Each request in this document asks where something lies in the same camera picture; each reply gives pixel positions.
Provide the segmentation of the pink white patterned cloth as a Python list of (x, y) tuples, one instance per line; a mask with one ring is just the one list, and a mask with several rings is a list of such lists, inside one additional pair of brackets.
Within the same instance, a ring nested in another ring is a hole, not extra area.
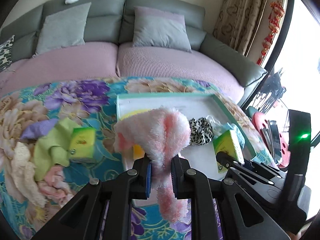
[(60, 207), (63, 207), (73, 197), (74, 193), (65, 181), (63, 166), (53, 166), (44, 176), (42, 181), (37, 183), (40, 192)]

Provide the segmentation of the cream lace cloth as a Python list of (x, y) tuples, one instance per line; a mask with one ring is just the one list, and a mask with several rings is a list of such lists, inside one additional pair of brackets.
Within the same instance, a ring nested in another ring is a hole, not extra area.
[(40, 192), (34, 180), (35, 165), (30, 161), (29, 148), (22, 142), (18, 142), (11, 160), (11, 176), (18, 191), (33, 205), (45, 207), (47, 200)]

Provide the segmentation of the green tissue pack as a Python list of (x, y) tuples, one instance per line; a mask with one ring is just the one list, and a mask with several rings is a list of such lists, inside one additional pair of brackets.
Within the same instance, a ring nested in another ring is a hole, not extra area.
[(68, 148), (70, 161), (76, 163), (95, 162), (95, 129), (91, 127), (74, 128)]
[(233, 157), (235, 160), (244, 164), (244, 156), (241, 150), (240, 142), (236, 131), (227, 130), (222, 133), (219, 137), (213, 140), (213, 146), (215, 154), (217, 155), (220, 151), (226, 152), (228, 155)]

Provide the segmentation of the fluffy pink towel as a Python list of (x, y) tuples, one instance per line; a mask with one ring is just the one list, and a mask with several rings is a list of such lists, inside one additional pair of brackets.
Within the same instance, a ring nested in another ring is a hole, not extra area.
[(157, 108), (138, 113), (114, 125), (116, 152), (139, 145), (151, 160), (151, 187), (157, 191), (163, 219), (175, 223), (188, 213), (188, 201), (178, 200), (171, 181), (171, 160), (190, 143), (190, 126), (185, 115), (174, 108)]

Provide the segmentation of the smartphone on stand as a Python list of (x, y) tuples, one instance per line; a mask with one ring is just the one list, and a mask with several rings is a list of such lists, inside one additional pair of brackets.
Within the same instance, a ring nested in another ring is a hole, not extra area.
[(274, 159), (276, 165), (280, 165), (283, 161), (281, 155), (280, 135), (277, 122), (274, 120), (264, 120), (263, 127), (260, 129), (263, 134), (264, 141)]

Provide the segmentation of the teal edged white tray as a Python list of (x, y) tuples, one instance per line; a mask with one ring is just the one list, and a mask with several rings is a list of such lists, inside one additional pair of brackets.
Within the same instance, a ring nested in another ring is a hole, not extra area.
[[(217, 96), (200, 93), (119, 94), (116, 100), (117, 119), (159, 107), (175, 108), (189, 120), (211, 116), (221, 124), (237, 124)], [(201, 171), (210, 179), (222, 180), (226, 175), (226, 172), (218, 171), (212, 143), (188, 146), (181, 154), (189, 160), (192, 168)]]

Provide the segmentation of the light green cloth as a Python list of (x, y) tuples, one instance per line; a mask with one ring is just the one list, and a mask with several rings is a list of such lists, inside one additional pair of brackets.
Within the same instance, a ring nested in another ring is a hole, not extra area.
[(70, 165), (68, 152), (71, 136), (75, 128), (81, 126), (69, 118), (59, 120), (44, 137), (40, 137), (34, 148), (35, 181), (44, 179), (47, 172), (56, 164)]

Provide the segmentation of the red plastic stool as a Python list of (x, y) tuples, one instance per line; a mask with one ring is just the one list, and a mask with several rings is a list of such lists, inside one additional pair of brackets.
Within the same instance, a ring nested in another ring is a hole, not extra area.
[(252, 122), (256, 130), (260, 133), (263, 141), (269, 149), (276, 165), (281, 169), (287, 169), (290, 163), (288, 139), (281, 133), (276, 126), (276, 121), (267, 120), (267, 116), (261, 112), (255, 112), (252, 116)]

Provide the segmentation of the floral blue tablecloth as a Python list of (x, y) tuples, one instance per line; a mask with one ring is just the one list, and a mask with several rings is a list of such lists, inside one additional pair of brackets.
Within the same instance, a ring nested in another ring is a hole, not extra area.
[(98, 161), (63, 167), (65, 181), (76, 194), (92, 176), (116, 178), (123, 171), (120, 154), (114, 150), (116, 97), (127, 93), (206, 93), (215, 94), (240, 125), (254, 156), (273, 164), (271, 154), (249, 118), (217, 87), (187, 79), (155, 77), (109, 77), (46, 83), (9, 93), (1, 98), (1, 212), (19, 239), (31, 239), (61, 207), (48, 199), (45, 207), (33, 205), (16, 188), (11, 176), (11, 160), (23, 131), (43, 120), (69, 118), (97, 130)]

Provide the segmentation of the light blue face mask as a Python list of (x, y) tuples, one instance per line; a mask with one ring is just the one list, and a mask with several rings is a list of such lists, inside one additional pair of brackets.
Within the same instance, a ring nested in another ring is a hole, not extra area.
[(206, 117), (206, 119), (207, 119), (207, 121), (209, 121), (209, 123), (211, 124), (211, 126), (213, 128), (214, 137), (217, 138), (217, 137), (219, 137), (221, 134), (223, 134), (226, 131), (234, 131), (236, 136), (237, 136), (237, 138), (238, 138), (238, 141), (239, 141), (241, 149), (244, 148), (244, 146), (245, 146), (245, 138), (242, 135), (240, 129), (236, 126), (236, 124), (230, 124), (228, 122), (224, 123), (224, 124), (221, 124), (221, 122), (219, 122), (219, 120), (215, 119), (211, 115), (208, 115)]

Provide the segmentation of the pink sofa seat cover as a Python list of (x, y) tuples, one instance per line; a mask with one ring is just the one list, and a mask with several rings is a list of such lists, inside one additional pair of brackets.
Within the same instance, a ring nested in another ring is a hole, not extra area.
[(87, 42), (16, 61), (1, 73), (1, 94), (53, 81), (129, 76), (208, 82), (236, 103), (244, 95), (244, 88), (227, 69), (198, 51), (107, 42)]

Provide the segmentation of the brown patterned curtain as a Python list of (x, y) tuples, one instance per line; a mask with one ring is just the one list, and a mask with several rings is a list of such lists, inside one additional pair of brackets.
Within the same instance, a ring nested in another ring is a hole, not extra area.
[(258, 31), (267, 0), (224, 0), (213, 36), (247, 56)]

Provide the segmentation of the leopard spot white cushion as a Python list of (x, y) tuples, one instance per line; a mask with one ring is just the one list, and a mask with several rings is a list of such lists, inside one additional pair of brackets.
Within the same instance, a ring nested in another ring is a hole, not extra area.
[(0, 72), (6, 70), (12, 64), (12, 46), (15, 36), (12, 35), (7, 41), (0, 45)]

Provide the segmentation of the plain grey cushion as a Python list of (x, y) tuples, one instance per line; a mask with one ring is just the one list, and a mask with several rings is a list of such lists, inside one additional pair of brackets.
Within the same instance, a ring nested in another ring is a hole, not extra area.
[(91, 3), (48, 15), (39, 34), (34, 56), (85, 44), (84, 31)]

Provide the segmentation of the grey pink cushion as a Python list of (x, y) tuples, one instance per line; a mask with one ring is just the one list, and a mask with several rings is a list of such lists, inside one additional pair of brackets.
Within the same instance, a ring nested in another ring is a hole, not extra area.
[(134, 7), (134, 11), (133, 46), (191, 52), (183, 15), (148, 7)]

